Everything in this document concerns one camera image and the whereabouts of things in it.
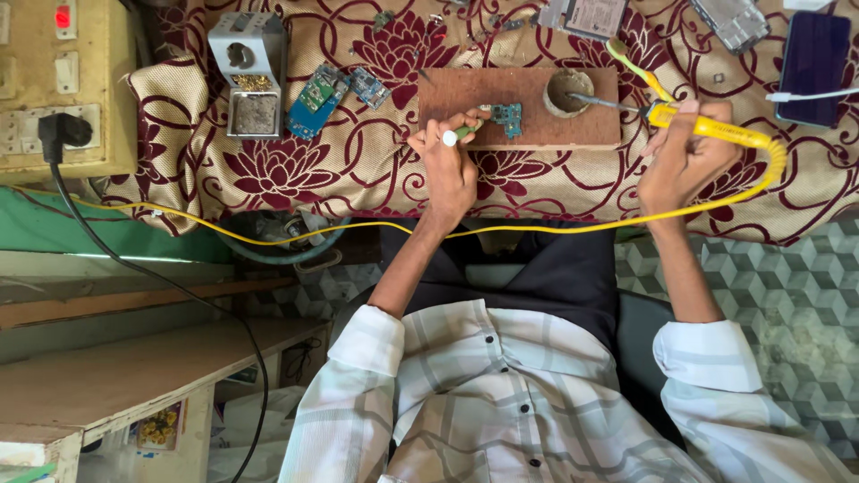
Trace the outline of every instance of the wooden work board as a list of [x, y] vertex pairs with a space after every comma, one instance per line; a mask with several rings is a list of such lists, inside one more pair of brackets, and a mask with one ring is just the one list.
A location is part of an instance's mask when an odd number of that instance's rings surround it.
[[[522, 104], [521, 136], [508, 139], [504, 126], [486, 122], [469, 150], [611, 150], [620, 145], [620, 112], [591, 105], [572, 119], [553, 116], [543, 104], [543, 88], [557, 69], [426, 69], [417, 80], [418, 128], [429, 119], [448, 119], [481, 104]], [[614, 67], [577, 69], [594, 82], [594, 95], [618, 101]]]

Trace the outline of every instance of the chair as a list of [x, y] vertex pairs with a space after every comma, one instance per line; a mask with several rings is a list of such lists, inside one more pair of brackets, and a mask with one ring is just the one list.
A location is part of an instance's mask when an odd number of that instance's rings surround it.
[[[466, 280], [475, 288], [500, 290], [513, 280], [524, 265], [495, 264], [466, 266]], [[329, 347], [337, 340], [346, 322], [367, 303], [374, 287], [349, 301], [337, 314]], [[685, 450], [683, 437], [662, 406], [660, 392], [667, 378], [653, 359], [653, 339], [659, 329], [673, 321], [671, 304], [628, 290], [618, 290], [617, 353], [620, 393], [668, 441]]]

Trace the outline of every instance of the tablecloth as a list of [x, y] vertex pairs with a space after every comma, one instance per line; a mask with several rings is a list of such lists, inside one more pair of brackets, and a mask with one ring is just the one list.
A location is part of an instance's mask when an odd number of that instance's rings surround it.
[[[643, 81], [594, 40], [533, 25], [541, 2], [472, 0], [187, 0], [159, 10], [176, 54], [132, 74], [139, 101], [138, 169], [113, 176], [103, 201], [148, 200], [216, 221], [239, 211], [307, 210], [327, 217], [414, 217], [427, 205], [423, 165], [405, 144], [417, 125], [418, 69], [508, 66], [605, 67], [620, 72], [622, 101], [655, 98]], [[859, 95], [839, 104], [834, 130], [775, 120], [764, 99], [777, 90], [789, 16], [781, 0], [761, 0], [772, 33], [739, 57], [730, 55], [687, 0], [632, 0], [619, 38], [635, 64], [652, 70], [678, 99], [731, 100], [736, 124], [781, 139], [789, 148], [782, 179], [744, 203], [689, 216], [706, 235], [789, 245], [857, 200]], [[226, 83], [206, 32], [227, 11], [273, 12], [289, 34], [288, 105], [322, 63], [351, 72], [365, 67], [393, 93], [372, 110], [354, 93], [341, 101], [312, 141], [290, 133], [278, 141], [226, 136]], [[373, 17], [391, 10], [379, 32]], [[853, 19], [842, 84], [859, 64], [859, 3], [828, 11]], [[430, 14], [441, 15], [443, 23]], [[501, 23], [525, 27], [500, 33]], [[485, 40], [470, 46], [472, 39]], [[653, 160], [639, 152], [653, 134], [637, 116], [621, 114], [623, 140], [611, 151], [476, 151], [478, 201], [469, 217], [610, 221], [639, 216], [636, 187]], [[745, 150], [696, 202], [752, 186], [767, 155]], [[180, 235], [196, 223], [138, 209], [129, 215]]]

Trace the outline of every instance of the plaid shirt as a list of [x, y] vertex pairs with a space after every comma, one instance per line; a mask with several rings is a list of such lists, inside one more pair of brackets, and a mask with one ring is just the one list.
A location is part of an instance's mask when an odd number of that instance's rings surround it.
[[669, 322], [654, 341], [689, 455], [620, 395], [606, 348], [552, 315], [475, 300], [398, 321], [365, 305], [328, 356], [283, 483], [855, 481], [763, 393], [731, 321]]

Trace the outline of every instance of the black smartphone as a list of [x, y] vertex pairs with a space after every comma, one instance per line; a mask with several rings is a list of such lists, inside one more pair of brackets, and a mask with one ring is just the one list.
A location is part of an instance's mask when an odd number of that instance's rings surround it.
[[[850, 49], [850, 19], [814, 12], [796, 12], [788, 26], [779, 92], [824, 94], [841, 89], [841, 76]], [[778, 102], [781, 120], [837, 127], [841, 96]]]

